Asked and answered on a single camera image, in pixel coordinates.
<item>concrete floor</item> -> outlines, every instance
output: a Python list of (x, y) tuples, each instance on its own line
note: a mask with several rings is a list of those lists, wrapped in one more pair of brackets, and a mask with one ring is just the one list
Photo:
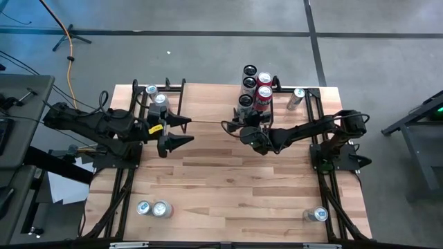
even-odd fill
[[(115, 30), (236, 30), (307, 32), (303, 0), (47, 1), (67, 25)], [(311, 0), (317, 32), (443, 33), (440, 0)], [(11, 1), (5, 13), (35, 28), (57, 28), (37, 1)], [(0, 25), (16, 26), (0, 15)], [(0, 34), (0, 49), (41, 74), (54, 75), (68, 92), (68, 43), (51, 51), (58, 35)], [(76, 97), (97, 105), (115, 84), (179, 82), (238, 84), (247, 63), (279, 75), (284, 85), (318, 86), (310, 38), (304, 37), (86, 37), (74, 43)], [(441, 202), (410, 204), (405, 194), (419, 180), (400, 133), (379, 132), (442, 90), (441, 39), (319, 39), (328, 86), (337, 86), (343, 108), (371, 115), (360, 154), (373, 160), (362, 170), (363, 195), (373, 237), (390, 243), (443, 247)], [(2, 59), (10, 73), (26, 73)], [(50, 102), (62, 101), (56, 93)], [(84, 142), (90, 142), (75, 136)], [(39, 127), (33, 145), (61, 149), (70, 138)], [(43, 212), (42, 240), (75, 237), (81, 204)], [(17, 235), (15, 243), (34, 238)]]

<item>soda can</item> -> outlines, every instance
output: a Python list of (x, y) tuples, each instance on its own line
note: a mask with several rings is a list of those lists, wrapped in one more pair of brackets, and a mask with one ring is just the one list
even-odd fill
[(305, 94), (306, 94), (305, 90), (303, 89), (294, 89), (286, 108), (290, 111), (295, 110), (297, 106), (302, 102), (302, 99), (305, 97)]
[(155, 95), (154, 103), (158, 107), (167, 107), (168, 109), (170, 108), (168, 97), (166, 97), (166, 95), (162, 93)]
[(272, 88), (261, 86), (255, 94), (254, 110), (266, 111), (272, 100)]
[(158, 218), (169, 218), (174, 213), (174, 208), (166, 201), (157, 201), (152, 207), (152, 214)]
[(269, 86), (272, 87), (272, 75), (267, 72), (261, 72), (257, 76), (257, 87)]
[(237, 106), (237, 113), (239, 116), (239, 121), (243, 122), (245, 117), (248, 116), (250, 112), (252, 112), (252, 104), (254, 102), (254, 99), (247, 94), (241, 95), (238, 98), (238, 106)]
[(243, 68), (242, 80), (245, 77), (255, 77), (256, 74), (257, 74), (257, 68), (254, 65), (246, 65)]
[(257, 81), (253, 77), (245, 77), (242, 82), (242, 90), (240, 94), (247, 94), (251, 97), (255, 95), (255, 90), (257, 90)]
[(327, 211), (324, 207), (315, 207), (303, 212), (303, 218), (308, 222), (326, 221), (327, 215)]
[(157, 86), (153, 84), (146, 86), (145, 91), (152, 101), (154, 101), (155, 96), (159, 94)]
[(151, 204), (147, 201), (141, 201), (137, 205), (137, 212), (141, 215), (146, 215), (151, 212)]

